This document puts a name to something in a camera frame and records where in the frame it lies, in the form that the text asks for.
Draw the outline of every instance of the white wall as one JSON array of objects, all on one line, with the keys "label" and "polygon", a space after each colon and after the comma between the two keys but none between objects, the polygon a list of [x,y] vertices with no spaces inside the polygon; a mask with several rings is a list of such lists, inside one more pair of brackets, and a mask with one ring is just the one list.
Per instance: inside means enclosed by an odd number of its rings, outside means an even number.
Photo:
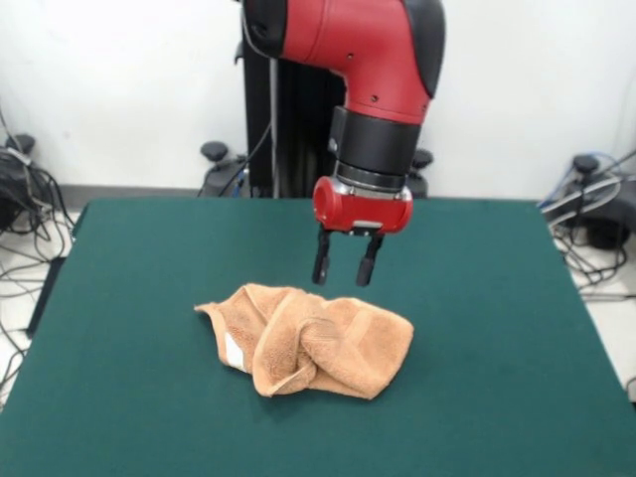
[{"label": "white wall", "polygon": [[[574,153],[636,145],[635,1],[445,6],[434,194],[539,197]],[[203,142],[245,147],[238,40],[230,0],[0,0],[0,98],[62,183],[194,188]]]}]

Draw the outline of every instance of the brown towel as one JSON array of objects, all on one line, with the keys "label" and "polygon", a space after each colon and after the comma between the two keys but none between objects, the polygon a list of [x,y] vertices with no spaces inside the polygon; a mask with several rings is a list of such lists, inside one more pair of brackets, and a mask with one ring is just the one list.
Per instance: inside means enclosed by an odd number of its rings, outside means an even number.
[{"label": "brown towel", "polygon": [[413,335],[404,318],[355,298],[249,284],[207,313],[219,358],[263,396],[304,389],[372,399],[389,385]]}]

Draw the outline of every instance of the red robot arm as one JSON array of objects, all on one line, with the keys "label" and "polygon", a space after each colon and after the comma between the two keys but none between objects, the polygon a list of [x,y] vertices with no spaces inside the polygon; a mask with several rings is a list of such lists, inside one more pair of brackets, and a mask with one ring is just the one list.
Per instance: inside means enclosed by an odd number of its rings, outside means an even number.
[{"label": "red robot arm", "polygon": [[382,237],[401,231],[412,212],[405,182],[441,69],[445,43],[441,3],[243,0],[242,4],[247,37],[258,51],[330,70],[345,81],[345,105],[334,111],[328,145],[338,160],[336,170],[333,177],[321,178],[314,191],[321,246],[313,276],[315,282],[324,283],[330,232],[372,236],[373,257],[368,251],[358,275],[358,284],[366,285]]}]

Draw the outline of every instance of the white label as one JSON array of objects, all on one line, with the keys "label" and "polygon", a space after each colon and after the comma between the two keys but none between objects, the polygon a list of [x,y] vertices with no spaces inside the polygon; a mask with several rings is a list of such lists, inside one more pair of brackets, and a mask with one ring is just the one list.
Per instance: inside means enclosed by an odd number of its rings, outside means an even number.
[{"label": "white label", "polygon": [[243,364],[242,349],[232,337],[230,333],[226,331],[226,355],[228,358],[228,364],[233,368],[241,370],[245,373],[245,366]]}]

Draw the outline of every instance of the green table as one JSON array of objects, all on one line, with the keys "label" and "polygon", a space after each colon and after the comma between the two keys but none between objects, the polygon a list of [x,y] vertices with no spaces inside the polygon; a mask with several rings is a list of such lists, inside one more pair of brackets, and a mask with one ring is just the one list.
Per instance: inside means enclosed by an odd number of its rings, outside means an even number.
[{"label": "green table", "polygon": [[[636,476],[636,414],[527,203],[417,204],[372,285],[305,201],[91,204],[0,415],[0,475]],[[415,338],[375,401],[259,397],[196,303],[253,281],[355,295]]]}]

